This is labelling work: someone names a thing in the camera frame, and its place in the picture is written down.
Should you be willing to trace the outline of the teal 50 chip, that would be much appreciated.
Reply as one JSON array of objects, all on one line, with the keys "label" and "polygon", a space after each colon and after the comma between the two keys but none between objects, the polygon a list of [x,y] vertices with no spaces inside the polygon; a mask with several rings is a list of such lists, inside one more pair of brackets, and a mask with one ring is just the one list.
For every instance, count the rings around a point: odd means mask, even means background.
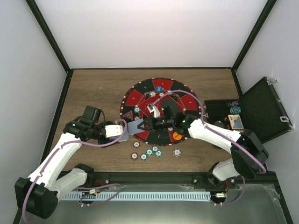
[{"label": "teal 50 chip", "polygon": [[139,113],[141,111],[140,107],[135,107],[133,109],[134,113]]}]

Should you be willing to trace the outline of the blue card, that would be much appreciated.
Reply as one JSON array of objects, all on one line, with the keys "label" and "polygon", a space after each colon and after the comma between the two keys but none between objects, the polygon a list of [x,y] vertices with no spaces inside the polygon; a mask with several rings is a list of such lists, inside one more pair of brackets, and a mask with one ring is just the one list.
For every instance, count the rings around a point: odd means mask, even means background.
[{"label": "blue card", "polygon": [[134,134],[138,134],[138,133],[141,133],[143,132],[142,129],[138,128],[137,126],[139,124],[141,124],[143,122],[143,119],[140,119],[140,120],[135,120],[135,121],[132,121],[132,122],[129,122],[127,124],[128,126],[128,134],[129,135],[134,135]]}]

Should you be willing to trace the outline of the red 100 chip off mat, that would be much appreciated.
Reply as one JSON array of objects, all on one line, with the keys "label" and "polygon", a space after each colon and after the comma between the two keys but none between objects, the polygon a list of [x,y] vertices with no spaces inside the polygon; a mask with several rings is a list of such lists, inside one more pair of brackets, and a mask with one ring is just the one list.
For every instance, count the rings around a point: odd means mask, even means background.
[{"label": "red 100 chip off mat", "polygon": [[140,146],[140,143],[139,143],[138,141],[136,141],[136,142],[133,143],[133,146],[134,146],[135,148],[138,148],[138,147]]}]

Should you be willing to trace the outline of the blue white chip top seat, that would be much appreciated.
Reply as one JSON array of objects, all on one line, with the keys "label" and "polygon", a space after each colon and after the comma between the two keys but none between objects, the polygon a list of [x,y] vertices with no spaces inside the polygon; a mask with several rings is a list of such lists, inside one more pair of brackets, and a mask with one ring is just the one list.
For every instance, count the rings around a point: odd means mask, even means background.
[{"label": "blue white chip top seat", "polygon": [[149,94],[151,97],[155,97],[156,96],[156,93],[154,91],[151,91],[150,94]]}]

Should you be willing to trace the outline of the orange big blind button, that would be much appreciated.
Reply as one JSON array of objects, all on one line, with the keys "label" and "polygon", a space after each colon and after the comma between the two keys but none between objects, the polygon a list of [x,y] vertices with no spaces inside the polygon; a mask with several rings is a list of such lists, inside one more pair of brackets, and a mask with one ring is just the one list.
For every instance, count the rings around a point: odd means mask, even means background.
[{"label": "orange big blind button", "polygon": [[178,140],[181,140],[183,138],[183,136],[177,132],[173,132],[172,138],[173,138],[173,140],[178,141]]}]

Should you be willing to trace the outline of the blue small blind button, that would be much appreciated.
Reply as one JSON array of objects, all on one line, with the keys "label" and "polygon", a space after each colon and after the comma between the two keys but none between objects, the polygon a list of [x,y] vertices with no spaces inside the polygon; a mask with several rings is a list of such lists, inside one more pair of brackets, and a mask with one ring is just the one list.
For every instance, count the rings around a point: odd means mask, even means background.
[{"label": "blue small blind button", "polygon": [[162,91],[163,91],[163,87],[161,87],[161,86],[157,86],[157,87],[155,88],[155,91],[156,91],[156,92],[162,92]]}]

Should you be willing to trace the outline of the red poker chip stack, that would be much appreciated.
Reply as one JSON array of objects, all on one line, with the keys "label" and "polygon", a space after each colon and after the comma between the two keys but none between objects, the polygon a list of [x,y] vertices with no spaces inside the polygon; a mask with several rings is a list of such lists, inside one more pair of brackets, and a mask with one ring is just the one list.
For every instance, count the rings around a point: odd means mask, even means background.
[{"label": "red poker chip stack", "polygon": [[139,158],[139,155],[138,155],[138,153],[133,152],[131,154],[130,158],[135,161],[135,160],[137,160]]}]

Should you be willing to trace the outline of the blue backed card deck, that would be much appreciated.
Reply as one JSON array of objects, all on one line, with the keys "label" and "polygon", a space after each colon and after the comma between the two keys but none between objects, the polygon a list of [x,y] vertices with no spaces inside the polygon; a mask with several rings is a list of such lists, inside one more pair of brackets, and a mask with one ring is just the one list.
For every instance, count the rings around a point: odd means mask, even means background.
[{"label": "blue backed card deck", "polygon": [[128,141],[129,134],[127,132],[124,133],[124,135],[118,140],[119,142]]}]

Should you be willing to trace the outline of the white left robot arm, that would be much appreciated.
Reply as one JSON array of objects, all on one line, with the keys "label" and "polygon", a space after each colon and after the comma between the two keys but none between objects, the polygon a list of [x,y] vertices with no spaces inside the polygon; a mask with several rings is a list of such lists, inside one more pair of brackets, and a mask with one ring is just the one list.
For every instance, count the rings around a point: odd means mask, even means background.
[{"label": "white left robot arm", "polygon": [[78,164],[68,174],[59,178],[62,169],[89,140],[97,140],[97,147],[108,147],[118,142],[128,131],[125,120],[103,121],[99,123],[102,110],[87,106],[83,115],[65,125],[57,144],[40,166],[27,178],[19,178],[15,183],[17,205],[23,220],[28,223],[26,213],[47,219],[52,215],[58,202],[74,189],[87,190],[95,195],[105,186],[93,187],[93,168]]}]

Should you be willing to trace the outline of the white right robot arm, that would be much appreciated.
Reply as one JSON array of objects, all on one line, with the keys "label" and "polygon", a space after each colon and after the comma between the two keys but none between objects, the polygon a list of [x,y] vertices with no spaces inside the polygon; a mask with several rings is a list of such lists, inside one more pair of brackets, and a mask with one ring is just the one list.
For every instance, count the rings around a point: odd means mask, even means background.
[{"label": "white right robot arm", "polygon": [[170,99],[163,100],[161,108],[158,110],[150,104],[147,107],[150,116],[137,128],[156,133],[172,128],[178,134],[206,141],[230,153],[230,159],[215,163],[208,171],[207,181],[211,187],[218,188],[229,178],[255,179],[257,174],[266,172],[264,164],[269,154],[251,130],[238,132],[211,125],[202,118],[184,114]]}]

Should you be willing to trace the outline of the round red black poker mat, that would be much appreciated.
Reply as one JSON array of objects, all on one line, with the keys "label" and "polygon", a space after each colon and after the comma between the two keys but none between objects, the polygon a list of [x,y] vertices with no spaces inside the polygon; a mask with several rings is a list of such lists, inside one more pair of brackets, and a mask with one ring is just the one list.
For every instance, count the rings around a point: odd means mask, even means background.
[{"label": "round red black poker mat", "polygon": [[[127,91],[121,102],[121,118],[129,123],[134,121],[135,117],[139,117],[143,120],[150,117],[151,114],[147,106],[154,103],[157,99],[160,98],[160,92],[155,91],[155,88],[157,86],[163,87],[162,93],[164,93],[164,96],[159,102],[155,104],[162,116],[164,116],[164,110],[161,107],[161,104],[164,101],[169,101],[171,104],[177,106],[177,108],[180,109],[180,111],[184,115],[192,115],[198,118],[201,116],[201,107],[196,101],[196,94],[192,89],[190,89],[182,82],[174,79],[152,78],[143,80],[135,84]],[[155,97],[150,96],[151,91],[154,91],[156,93]],[[133,109],[135,107],[140,107],[141,111],[139,113],[134,113]],[[154,146],[175,145],[187,139],[186,135],[181,134],[183,138],[181,140],[175,141],[172,138],[173,132],[177,131],[175,131],[174,128],[173,131],[169,131],[168,129],[164,129],[161,131],[150,130],[134,134],[133,136],[146,144]]]}]

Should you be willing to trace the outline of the blue white poker chip stack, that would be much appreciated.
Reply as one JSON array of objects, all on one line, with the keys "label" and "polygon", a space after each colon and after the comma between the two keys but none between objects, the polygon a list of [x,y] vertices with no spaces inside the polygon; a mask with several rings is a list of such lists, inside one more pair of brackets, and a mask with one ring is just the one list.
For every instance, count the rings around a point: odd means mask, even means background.
[{"label": "blue white poker chip stack", "polygon": [[179,156],[181,156],[181,154],[182,154],[182,151],[181,151],[179,148],[175,148],[175,149],[173,150],[173,155],[174,155],[175,157],[179,157]]}]

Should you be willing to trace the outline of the black round dealer button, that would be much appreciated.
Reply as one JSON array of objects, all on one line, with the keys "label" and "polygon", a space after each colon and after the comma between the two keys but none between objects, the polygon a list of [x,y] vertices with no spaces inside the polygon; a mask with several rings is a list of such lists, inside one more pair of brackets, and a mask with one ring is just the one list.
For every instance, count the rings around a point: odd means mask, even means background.
[{"label": "black round dealer button", "polygon": [[214,126],[225,128],[225,124],[222,121],[216,121],[214,122]]}]

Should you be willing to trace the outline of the card deck in case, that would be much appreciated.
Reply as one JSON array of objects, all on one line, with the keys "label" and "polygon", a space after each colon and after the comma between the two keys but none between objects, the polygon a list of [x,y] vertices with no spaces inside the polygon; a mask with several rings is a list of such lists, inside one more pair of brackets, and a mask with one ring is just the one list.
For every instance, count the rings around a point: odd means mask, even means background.
[{"label": "card deck in case", "polygon": [[233,130],[241,130],[244,129],[242,124],[242,120],[239,114],[228,115],[228,120],[230,122],[230,126]]}]

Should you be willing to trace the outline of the teal chip row in case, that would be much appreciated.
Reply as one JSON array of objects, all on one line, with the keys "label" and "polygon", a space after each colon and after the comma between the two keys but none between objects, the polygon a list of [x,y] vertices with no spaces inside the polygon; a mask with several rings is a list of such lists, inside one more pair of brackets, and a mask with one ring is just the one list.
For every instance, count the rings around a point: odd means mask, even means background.
[{"label": "teal chip row in case", "polygon": [[240,114],[242,111],[241,107],[231,107],[230,108],[230,113],[231,114]]}]

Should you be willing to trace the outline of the black poker chip case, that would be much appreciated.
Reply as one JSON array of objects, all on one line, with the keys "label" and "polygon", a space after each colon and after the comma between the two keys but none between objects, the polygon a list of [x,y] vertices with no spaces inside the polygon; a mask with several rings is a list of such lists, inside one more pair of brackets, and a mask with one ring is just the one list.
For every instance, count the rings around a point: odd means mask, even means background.
[{"label": "black poker chip case", "polygon": [[232,115],[232,102],[238,101],[244,129],[253,131],[262,143],[291,131],[293,125],[273,87],[276,81],[263,77],[238,99],[206,100],[208,123],[213,125],[216,121],[222,121],[225,129],[232,130],[230,122],[224,121],[224,118]]}]

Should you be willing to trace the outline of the black front mounting rail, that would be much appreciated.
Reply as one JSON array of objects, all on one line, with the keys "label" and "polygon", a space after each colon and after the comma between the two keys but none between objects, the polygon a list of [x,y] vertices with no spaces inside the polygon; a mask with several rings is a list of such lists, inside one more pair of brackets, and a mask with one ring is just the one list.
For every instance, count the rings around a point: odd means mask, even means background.
[{"label": "black front mounting rail", "polygon": [[196,189],[224,189],[243,184],[241,177],[230,177],[226,181],[217,181],[208,172],[93,172],[89,175],[82,187],[94,187],[102,182],[106,184],[118,183],[121,185],[151,185],[177,184],[193,185]]}]

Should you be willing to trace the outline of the black enclosure frame post left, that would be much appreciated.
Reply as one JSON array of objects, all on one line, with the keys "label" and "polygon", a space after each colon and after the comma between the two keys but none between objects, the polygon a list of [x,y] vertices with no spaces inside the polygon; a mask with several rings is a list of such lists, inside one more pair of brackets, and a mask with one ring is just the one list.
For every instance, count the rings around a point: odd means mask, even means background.
[{"label": "black enclosure frame post left", "polygon": [[40,11],[37,3],[35,0],[25,0],[30,11],[32,12],[33,16],[35,17],[38,25],[40,26],[42,32],[44,33],[46,39],[48,40],[51,48],[53,49],[57,59],[59,60],[60,64],[62,65],[64,71],[66,73],[70,72],[70,67],[58,45],[58,43],[56,42],[56,39],[51,31],[51,29],[49,28],[42,12]]}]

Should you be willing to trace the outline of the black enclosure frame post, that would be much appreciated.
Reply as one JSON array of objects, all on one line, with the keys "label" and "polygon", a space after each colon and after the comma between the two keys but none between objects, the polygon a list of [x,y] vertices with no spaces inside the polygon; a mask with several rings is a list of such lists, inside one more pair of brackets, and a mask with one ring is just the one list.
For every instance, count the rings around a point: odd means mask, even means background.
[{"label": "black enclosure frame post", "polygon": [[238,57],[236,58],[233,66],[232,71],[236,72],[240,67],[241,63],[243,62],[246,54],[248,53],[249,49],[251,48],[254,40],[256,39],[257,35],[259,34],[261,28],[263,27],[264,23],[266,22],[268,16],[270,15],[272,9],[274,8],[277,0],[267,0],[257,21],[255,22],[248,38],[246,39],[245,44],[243,45]]},{"label": "black enclosure frame post", "polygon": [[38,25],[40,26],[42,32],[44,33],[46,39],[48,40],[51,48],[53,49],[57,59],[59,60],[60,64],[62,65],[64,71],[66,73],[70,72],[70,67],[58,45],[58,43],[56,42],[56,39],[51,31],[51,29],[49,28],[42,12],[40,11],[37,3],[35,0],[25,0],[30,11],[32,12],[33,16],[35,17]]}]

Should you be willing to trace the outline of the black enclosure frame post right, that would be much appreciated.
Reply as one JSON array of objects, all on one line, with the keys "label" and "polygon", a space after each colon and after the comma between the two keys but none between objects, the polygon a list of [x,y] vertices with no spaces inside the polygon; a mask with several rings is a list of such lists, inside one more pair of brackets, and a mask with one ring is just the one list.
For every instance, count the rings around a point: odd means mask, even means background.
[{"label": "black enclosure frame post right", "polygon": [[255,22],[248,38],[246,39],[245,44],[243,45],[238,57],[236,58],[233,66],[232,71],[236,72],[240,67],[241,63],[243,62],[246,54],[248,53],[249,49],[251,48],[254,40],[256,39],[257,35],[259,34],[261,28],[263,27],[264,23],[266,22],[268,16],[270,15],[272,9],[274,8],[277,0],[267,0],[257,21]]}]

